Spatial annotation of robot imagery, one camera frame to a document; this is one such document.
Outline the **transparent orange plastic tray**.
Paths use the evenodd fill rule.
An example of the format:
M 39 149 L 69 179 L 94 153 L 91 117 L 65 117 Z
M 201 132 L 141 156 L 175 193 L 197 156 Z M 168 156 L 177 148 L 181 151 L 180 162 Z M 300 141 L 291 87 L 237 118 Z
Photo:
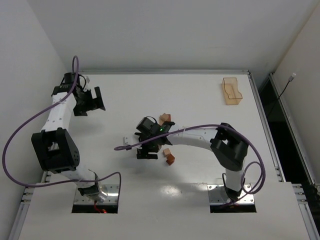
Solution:
M 221 87 L 226 105 L 238 105 L 243 99 L 243 95 L 238 89 L 238 80 L 236 77 L 224 77 Z

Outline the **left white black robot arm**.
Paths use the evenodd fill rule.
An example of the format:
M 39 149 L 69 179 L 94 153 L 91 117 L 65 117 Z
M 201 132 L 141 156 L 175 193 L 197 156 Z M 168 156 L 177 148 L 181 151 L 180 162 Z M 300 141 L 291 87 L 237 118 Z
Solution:
M 69 134 L 72 116 L 86 116 L 88 111 L 105 110 L 101 90 L 96 86 L 93 97 L 90 79 L 80 75 L 73 86 L 75 74 L 64 74 L 62 83 L 52 92 L 53 108 L 38 133 L 31 136 L 31 142 L 44 171 L 60 174 L 73 180 L 79 193 L 94 202 L 107 199 L 107 190 L 97 181 L 98 175 L 88 169 L 80 160 L 80 151 Z

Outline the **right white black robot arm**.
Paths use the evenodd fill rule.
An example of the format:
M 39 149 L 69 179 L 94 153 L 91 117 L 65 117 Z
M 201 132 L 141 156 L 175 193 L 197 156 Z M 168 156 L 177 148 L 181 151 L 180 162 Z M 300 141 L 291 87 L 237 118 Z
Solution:
M 144 117 L 136 127 L 138 141 L 143 142 L 169 134 L 147 143 L 143 143 L 137 150 L 138 159 L 155 159 L 156 152 L 164 145 L 185 145 L 202 148 L 213 152 L 222 167 L 225 168 L 224 189 L 232 201 L 237 201 L 242 193 L 244 179 L 244 160 L 248 153 L 248 144 L 245 143 L 228 123 L 221 127 L 199 127 L 187 130 L 172 121 L 158 124 Z

